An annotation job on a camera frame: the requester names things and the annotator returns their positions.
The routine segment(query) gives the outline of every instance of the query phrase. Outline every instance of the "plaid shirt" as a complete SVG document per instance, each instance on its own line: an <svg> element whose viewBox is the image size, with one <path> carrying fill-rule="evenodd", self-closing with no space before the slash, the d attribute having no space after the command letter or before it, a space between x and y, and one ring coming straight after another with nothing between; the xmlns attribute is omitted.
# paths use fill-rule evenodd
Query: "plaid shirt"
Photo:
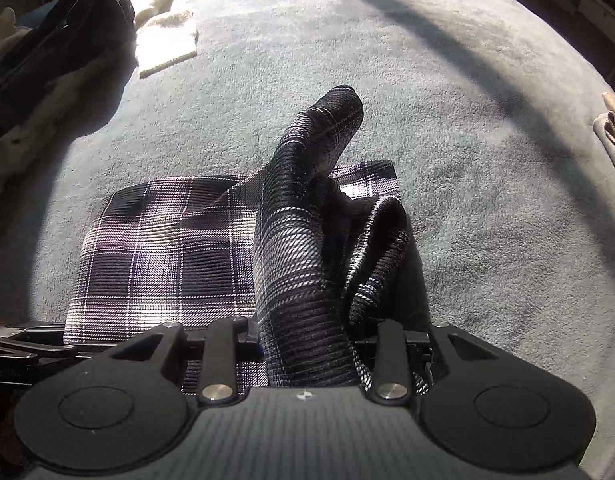
<svg viewBox="0 0 615 480"><path fill-rule="evenodd" d="M83 243L65 343L120 342L168 320L197 329L253 316L264 172L164 178L113 194ZM399 196L390 161L340 166L330 177L351 198ZM188 364L184 390L199 369ZM239 364L238 375L241 385L267 384L264 365Z"/></svg>

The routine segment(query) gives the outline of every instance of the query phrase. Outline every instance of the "folded beige cloth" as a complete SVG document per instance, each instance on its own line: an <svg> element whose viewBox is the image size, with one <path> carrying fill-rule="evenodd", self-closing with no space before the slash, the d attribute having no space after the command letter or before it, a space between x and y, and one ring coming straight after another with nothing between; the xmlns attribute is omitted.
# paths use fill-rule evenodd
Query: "folded beige cloth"
<svg viewBox="0 0 615 480"><path fill-rule="evenodd" d="M14 10L6 7L0 14L0 57L8 50L12 49L16 43L27 34L30 29L27 27L15 27L16 17Z"/></svg>
<svg viewBox="0 0 615 480"><path fill-rule="evenodd" d="M197 30L181 0L132 0L139 77L196 56Z"/></svg>

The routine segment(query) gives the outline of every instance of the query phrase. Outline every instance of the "ribbed gray surface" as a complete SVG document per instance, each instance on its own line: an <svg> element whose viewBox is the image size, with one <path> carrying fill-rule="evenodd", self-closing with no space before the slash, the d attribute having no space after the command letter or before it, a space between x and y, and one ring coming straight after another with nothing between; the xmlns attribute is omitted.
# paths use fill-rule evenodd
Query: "ribbed gray surface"
<svg viewBox="0 0 615 480"><path fill-rule="evenodd" d="M202 413L180 446L110 480L479 479L584 480L574 466L534 476L485 471L434 446L404 408L349 388L253 388L230 408ZM24 480L70 480L36 469Z"/></svg>

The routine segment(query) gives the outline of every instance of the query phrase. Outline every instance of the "fleece blanket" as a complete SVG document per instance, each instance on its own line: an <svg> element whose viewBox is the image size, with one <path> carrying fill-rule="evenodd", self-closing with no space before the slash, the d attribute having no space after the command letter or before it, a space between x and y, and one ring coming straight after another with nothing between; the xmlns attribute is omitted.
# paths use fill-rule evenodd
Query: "fleece blanket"
<svg viewBox="0 0 615 480"><path fill-rule="evenodd" d="M64 320L92 212L163 176L249 173L288 121L348 84L365 120L340 163L390 158L430 313L580 387L615 471L611 89L514 0L181 0L197 51L110 71L0 204L0 318Z"/></svg>

